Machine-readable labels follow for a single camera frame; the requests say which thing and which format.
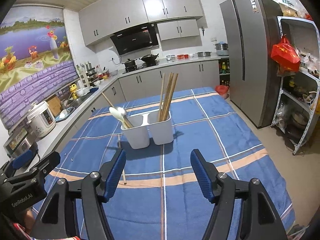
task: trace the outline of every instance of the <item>cutting board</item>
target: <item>cutting board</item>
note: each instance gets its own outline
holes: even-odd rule
[[[49,105],[49,108],[50,108],[53,116],[56,117],[61,112],[60,111],[60,104],[61,104],[60,99],[56,95],[53,95],[52,97],[50,97],[47,100],[47,103]]]

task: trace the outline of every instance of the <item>metal bolt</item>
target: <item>metal bolt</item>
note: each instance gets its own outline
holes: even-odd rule
[[[99,176],[99,172],[97,172],[97,171],[94,171],[94,172],[91,172],[90,173],[90,177],[91,178],[96,178],[96,177],[98,177]]]
[[[225,179],[227,177],[227,174],[225,172],[219,172],[218,176],[220,179]]]
[[[64,178],[58,179],[58,181],[57,181],[57,183],[58,183],[59,185],[62,185],[62,184],[65,183],[65,182],[66,182],[66,180],[65,180]]]
[[[252,183],[255,184],[255,185],[258,185],[258,184],[260,184],[260,180],[257,179],[257,178],[253,178],[252,179]]]

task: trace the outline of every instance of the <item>flower vase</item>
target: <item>flower vase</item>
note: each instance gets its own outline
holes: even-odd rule
[[[53,57],[55,59],[58,59],[59,58],[58,46],[57,46],[57,43],[56,43],[56,41],[54,40],[53,37],[50,37],[50,49],[52,51]]]

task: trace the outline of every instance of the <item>gray refrigerator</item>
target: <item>gray refrigerator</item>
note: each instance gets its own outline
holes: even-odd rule
[[[257,127],[271,124],[280,89],[277,63],[270,58],[280,41],[273,0],[227,0],[220,4],[230,63],[230,100]]]

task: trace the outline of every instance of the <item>floor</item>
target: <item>floor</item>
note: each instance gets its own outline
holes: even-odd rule
[[[319,143],[313,145],[311,151],[306,150],[308,153],[312,152],[311,154],[293,156],[292,150],[285,145],[280,130],[270,126],[257,129],[236,105],[229,99],[227,101],[263,143],[281,176],[286,180],[296,223],[308,225],[320,205]]]

